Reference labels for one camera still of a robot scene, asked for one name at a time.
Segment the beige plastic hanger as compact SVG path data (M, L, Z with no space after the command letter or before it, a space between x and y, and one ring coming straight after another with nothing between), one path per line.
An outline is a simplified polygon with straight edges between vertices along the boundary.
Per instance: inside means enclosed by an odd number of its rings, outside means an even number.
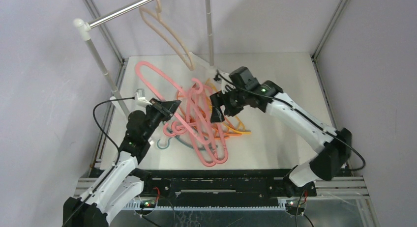
M153 30L160 38L162 38L171 49L178 55L182 60L185 66L190 70L195 70L194 61L189 53L189 50L180 36L162 19L162 4L160 0L154 0L156 2L156 7L154 11L149 10L148 8L141 6L139 8L139 14L144 21L144 23ZM164 30L159 29L157 26L151 22L147 16L152 17Z

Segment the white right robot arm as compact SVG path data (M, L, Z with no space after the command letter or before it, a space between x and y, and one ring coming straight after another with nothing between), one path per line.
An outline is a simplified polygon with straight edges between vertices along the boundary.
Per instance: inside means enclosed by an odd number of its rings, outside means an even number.
M316 152L316 157L293 167L284 177L287 194L296 196L310 182L332 180L352 154L352 134L346 128L337 130L301 108L276 83L259 83L247 67L240 67L224 76L216 71L215 80L226 82L225 90L210 96L212 123L235 116L246 106L281 120L293 129Z

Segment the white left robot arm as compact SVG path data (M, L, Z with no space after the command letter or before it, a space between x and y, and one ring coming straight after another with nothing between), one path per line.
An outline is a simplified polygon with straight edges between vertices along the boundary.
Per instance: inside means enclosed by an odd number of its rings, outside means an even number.
M117 148L116 159L78 198L69 197L63 205L64 227L108 227L116 215L136 196L153 192L151 173L137 166L144 159L150 139L161 122L169 121L180 100L152 98L145 110L127 117L126 132Z

